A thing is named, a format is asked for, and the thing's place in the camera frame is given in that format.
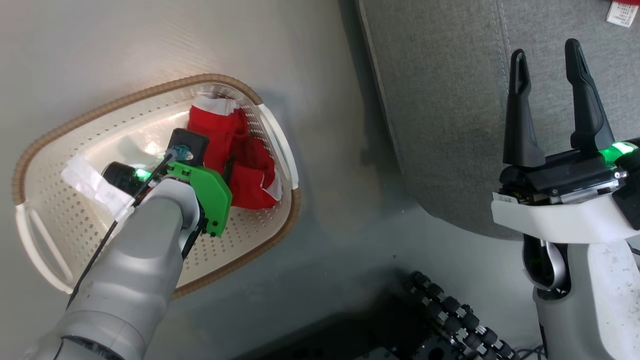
green led light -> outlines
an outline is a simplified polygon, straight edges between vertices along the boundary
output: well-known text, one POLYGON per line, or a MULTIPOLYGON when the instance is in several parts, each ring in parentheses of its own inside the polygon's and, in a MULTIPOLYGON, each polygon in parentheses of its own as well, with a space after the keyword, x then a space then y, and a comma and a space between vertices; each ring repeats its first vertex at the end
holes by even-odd
POLYGON ((610 147, 600 150, 607 163, 613 164, 620 156, 636 150, 637 147, 628 142, 614 142, 610 147))
POLYGON ((136 169, 136 177, 140 179, 140 181, 146 181, 149 178, 149 176, 151 176, 150 172, 141 168, 136 169))

white label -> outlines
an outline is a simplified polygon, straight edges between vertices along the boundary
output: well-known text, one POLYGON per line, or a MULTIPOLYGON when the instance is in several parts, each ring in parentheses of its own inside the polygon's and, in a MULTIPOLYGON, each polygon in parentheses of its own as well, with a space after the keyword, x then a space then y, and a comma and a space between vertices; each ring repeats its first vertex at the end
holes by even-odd
POLYGON ((611 24, 628 28, 634 21, 637 12, 638 5, 627 5, 613 1, 609 8, 609 13, 607 14, 607 21, 611 24))
POLYGON ((499 193, 493 193, 493 199, 497 201, 512 202, 513 204, 518 204, 518 199, 514 198, 513 196, 502 195, 499 193))

laundry basket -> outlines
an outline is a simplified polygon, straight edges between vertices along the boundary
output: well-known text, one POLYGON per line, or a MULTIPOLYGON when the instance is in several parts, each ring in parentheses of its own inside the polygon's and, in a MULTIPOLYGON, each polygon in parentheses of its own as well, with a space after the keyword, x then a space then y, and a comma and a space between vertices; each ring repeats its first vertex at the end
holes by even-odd
POLYGON ((197 95, 235 99, 250 134, 263 140, 283 186, 271 209, 232 207, 221 238, 200 236, 184 261, 174 297, 240 268, 292 229, 300 208, 298 173, 284 133, 260 97, 224 75, 202 74, 154 86, 84 114, 31 145, 13 174, 16 223, 24 248, 55 288, 71 293, 113 218, 60 177, 80 154, 99 172, 112 161, 149 164, 164 154, 173 129, 186 127, 197 95))

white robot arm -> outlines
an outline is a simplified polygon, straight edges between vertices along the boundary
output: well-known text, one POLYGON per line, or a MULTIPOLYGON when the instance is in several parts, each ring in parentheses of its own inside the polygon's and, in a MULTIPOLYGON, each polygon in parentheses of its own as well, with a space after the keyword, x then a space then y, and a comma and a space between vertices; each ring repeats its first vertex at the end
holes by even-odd
POLYGON ((493 219, 524 234, 523 262, 549 359, 638 359, 640 272, 626 239, 640 234, 640 142, 614 143, 578 41, 569 39, 565 53, 573 149, 546 157, 533 131, 524 52, 513 53, 504 146, 510 166, 493 194, 493 219))
POLYGON ((142 360, 199 216, 190 185, 161 181, 91 267, 57 326, 23 359, 142 360))

gray fabric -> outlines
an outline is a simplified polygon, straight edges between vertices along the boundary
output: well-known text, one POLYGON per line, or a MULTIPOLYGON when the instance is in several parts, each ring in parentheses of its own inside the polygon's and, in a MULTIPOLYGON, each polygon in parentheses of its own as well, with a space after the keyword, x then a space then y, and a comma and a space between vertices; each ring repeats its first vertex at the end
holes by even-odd
POLYGON ((605 21, 606 0, 359 0, 381 100, 411 193, 431 215, 475 233, 519 236, 492 220, 509 57, 522 48, 531 112, 547 154, 570 148, 564 42, 577 38, 617 140, 640 136, 640 20, 605 21))

